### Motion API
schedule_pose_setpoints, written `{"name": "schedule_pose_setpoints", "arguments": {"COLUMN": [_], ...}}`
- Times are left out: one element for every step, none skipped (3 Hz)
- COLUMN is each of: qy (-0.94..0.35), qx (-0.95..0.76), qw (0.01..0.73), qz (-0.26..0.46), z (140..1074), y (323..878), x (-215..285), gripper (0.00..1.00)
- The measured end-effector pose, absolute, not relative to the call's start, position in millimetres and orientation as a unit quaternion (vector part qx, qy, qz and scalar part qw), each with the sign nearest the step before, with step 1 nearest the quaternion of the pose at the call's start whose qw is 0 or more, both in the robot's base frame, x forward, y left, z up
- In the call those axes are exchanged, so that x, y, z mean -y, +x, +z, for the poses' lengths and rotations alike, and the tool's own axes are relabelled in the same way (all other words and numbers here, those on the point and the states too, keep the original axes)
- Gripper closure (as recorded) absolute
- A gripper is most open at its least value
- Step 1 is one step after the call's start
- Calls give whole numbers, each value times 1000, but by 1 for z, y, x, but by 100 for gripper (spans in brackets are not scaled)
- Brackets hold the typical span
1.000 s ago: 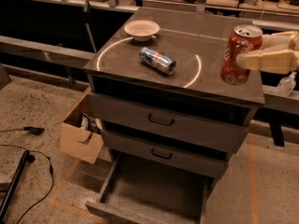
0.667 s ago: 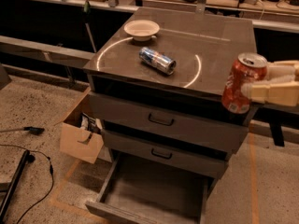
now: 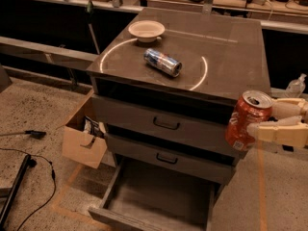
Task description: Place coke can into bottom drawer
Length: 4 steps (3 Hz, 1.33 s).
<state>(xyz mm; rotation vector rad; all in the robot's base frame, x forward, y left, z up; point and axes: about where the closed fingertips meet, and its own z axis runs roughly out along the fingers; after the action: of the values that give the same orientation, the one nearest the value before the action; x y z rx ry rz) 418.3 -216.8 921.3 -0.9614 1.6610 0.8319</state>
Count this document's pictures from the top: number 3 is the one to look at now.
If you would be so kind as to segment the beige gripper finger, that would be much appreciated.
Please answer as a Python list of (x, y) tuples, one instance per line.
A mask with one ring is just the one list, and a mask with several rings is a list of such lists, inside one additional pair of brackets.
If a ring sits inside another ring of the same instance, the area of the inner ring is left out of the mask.
[(275, 118), (287, 118), (301, 115), (303, 98), (278, 98), (272, 100), (272, 113)]
[(302, 148), (308, 144), (308, 124), (303, 123), (301, 119), (301, 115), (296, 115), (277, 121), (251, 123), (246, 131), (257, 141)]

